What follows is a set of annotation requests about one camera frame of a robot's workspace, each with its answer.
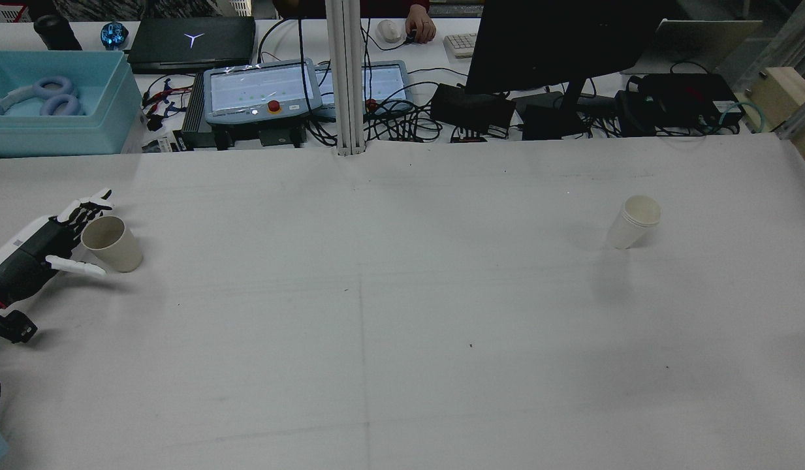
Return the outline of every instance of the light blue plastic box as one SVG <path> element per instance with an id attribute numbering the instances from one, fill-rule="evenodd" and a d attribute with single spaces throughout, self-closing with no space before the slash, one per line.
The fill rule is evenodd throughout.
<path id="1" fill-rule="evenodd" d="M 140 113 L 133 71 L 119 51 L 0 51 L 0 98 L 39 78 L 74 82 L 83 116 L 40 116 L 42 99 L 0 116 L 0 157 L 119 153 Z"/>

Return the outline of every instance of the robotic hand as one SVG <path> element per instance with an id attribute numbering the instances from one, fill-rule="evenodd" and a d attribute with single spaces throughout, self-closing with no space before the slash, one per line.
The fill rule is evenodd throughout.
<path id="1" fill-rule="evenodd" d="M 94 196 L 74 200 L 59 216 L 43 216 L 29 223 L 0 247 L 0 310 L 39 292 L 57 271 L 106 276 L 94 264 L 71 260 L 86 224 L 114 207 L 104 188 Z M 14 310 L 0 316 L 0 336 L 12 343 L 27 343 L 37 327 L 24 313 Z"/>

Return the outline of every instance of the blue headphones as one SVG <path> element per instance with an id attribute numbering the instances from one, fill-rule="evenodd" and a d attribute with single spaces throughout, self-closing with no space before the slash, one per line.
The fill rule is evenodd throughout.
<path id="1" fill-rule="evenodd" d="M 83 110 L 80 109 L 80 101 L 77 101 L 76 94 L 74 84 L 66 77 L 58 75 L 39 78 L 32 86 L 14 89 L 7 96 L 0 98 L 0 116 L 5 115 L 14 104 L 32 98 L 45 101 L 39 108 L 40 116 L 77 116 Z"/>

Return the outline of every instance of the white basket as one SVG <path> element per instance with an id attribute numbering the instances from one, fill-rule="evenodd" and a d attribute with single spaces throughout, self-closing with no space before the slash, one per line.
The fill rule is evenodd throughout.
<path id="1" fill-rule="evenodd" d="M 237 15 L 241 17 L 250 17 L 252 0 L 229 0 L 231 6 L 237 10 Z"/>
<path id="2" fill-rule="evenodd" d="M 29 23 L 30 21 L 27 5 L 0 3 L 0 23 Z"/>

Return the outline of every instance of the white paper cup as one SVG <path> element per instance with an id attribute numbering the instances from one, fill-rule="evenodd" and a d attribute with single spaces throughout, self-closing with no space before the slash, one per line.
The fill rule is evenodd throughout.
<path id="1" fill-rule="evenodd" d="M 661 206 L 649 196 L 632 196 L 623 203 L 606 239 L 615 249 L 628 249 L 658 222 Z"/>
<path id="2" fill-rule="evenodd" d="M 138 268 L 143 255 L 127 224 L 115 216 L 92 220 L 80 235 L 83 246 L 113 270 L 129 273 Z"/>

